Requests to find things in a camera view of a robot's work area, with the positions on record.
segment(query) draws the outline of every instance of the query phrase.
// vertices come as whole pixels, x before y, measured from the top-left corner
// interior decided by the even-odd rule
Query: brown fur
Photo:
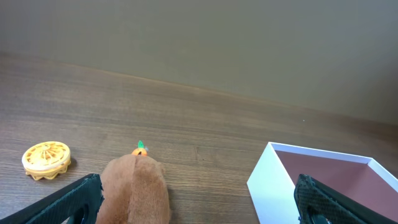
[[[169,223],[170,206],[161,163],[147,156],[112,160],[101,175],[104,202],[97,224]]]

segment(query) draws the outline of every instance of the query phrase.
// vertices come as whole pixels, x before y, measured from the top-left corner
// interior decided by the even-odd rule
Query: white box
[[[269,142],[248,180],[261,223],[299,223],[300,173],[398,222],[398,180],[373,158]]]

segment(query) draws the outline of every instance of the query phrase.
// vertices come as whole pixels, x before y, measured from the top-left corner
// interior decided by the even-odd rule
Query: background wall
[[[398,124],[396,0],[3,0],[0,50]]]

